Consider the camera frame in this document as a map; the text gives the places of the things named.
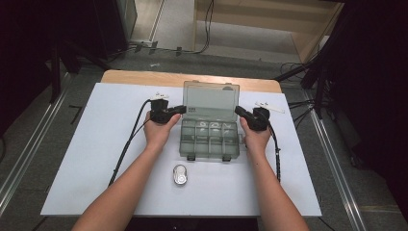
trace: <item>metal rail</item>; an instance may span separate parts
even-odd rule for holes
[[[39,122],[36,130],[33,135],[27,142],[23,151],[21,152],[17,162],[15,163],[12,171],[9,173],[9,176],[6,178],[6,181],[3,183],[0,188],[0,218],[3,216],[6,207],[8,206],[10,200],[13,197],[15,190],[18,187],[21,179],[24,176],[29,164],[33,160],[39,145],[41,144],[42,139],[48,131],[52,121],[54,120],[55,115],[60,109],[61,105],[64,102],[67,90],[69,85],[72,82],[72,74],[66,73],[63,82],[62,82],[62,92],[60,96],[55,100],[54,104],[50,104],[46,109],[44,115],[42,116],[41,121]]]
[[[304,91],[304,96],[307,100],[313,99],[311,93],[306,90]],[[311,116],[313,123],[315,124],[316,131],[318,132],[324,154],[332,171],[340,196],[342,197],[344,208],[348,214],[348,218],[350,219],[351,226],[353,230],[367,230],[363,218],[361,217],[358,205],[354,199],[353,193],[351,192],[351,189],[347,184],[347,180],[345,179],[342,167],[339,164],[333,145],[331,144],[331,141],[327,135],[323,120],[318,118],[318,115],[315,113],[315,111],[311,112]]]

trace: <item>person's left hand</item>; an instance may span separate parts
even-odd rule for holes
[[[151,120],[144,124],[144,134],[146,136],[146,149],[153,148],[153,150],[161,152],[165,146],[171,128],[177,123],[181,115],[174,115],[167,124],[159,124]],[[150,112],[146,114],[146,121],[150,118]]]

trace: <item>black handheld controller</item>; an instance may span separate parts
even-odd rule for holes
[[[244,117],[248,126],[253,131],[265,131],[269,125],[269,110],[265,108],[254,108],[253,114],[241,106],[235,107],[235,113]]]
[[[167,108],[168,101],[165,99],[152,100],[150,104],[150,120],[161,124],[168,123],[172,116],[176,114],[184,114],[187,110],[187,107],[184,105]]]

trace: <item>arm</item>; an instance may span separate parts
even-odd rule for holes
[[[240,118],[244,142],[252,165],[261,218],[267,230],[309,230],[301,214],[287,196],[269,165],[265,153],[270,133],[254,132]]]
[[[146,147],[138,158],[100,194],[75,223],[73,230],[124,230],[135,212],[155,161],[166,144],[170,129],[180,115],[166,125],[144,125]]]

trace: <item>forearm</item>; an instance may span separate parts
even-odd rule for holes
[[[264,155],[251,161],[261,217],[267,230],[308,230],[306,222],[289,199]]]
[[[146,148],[81,215],[73,230],[124,230],[161,150]]]

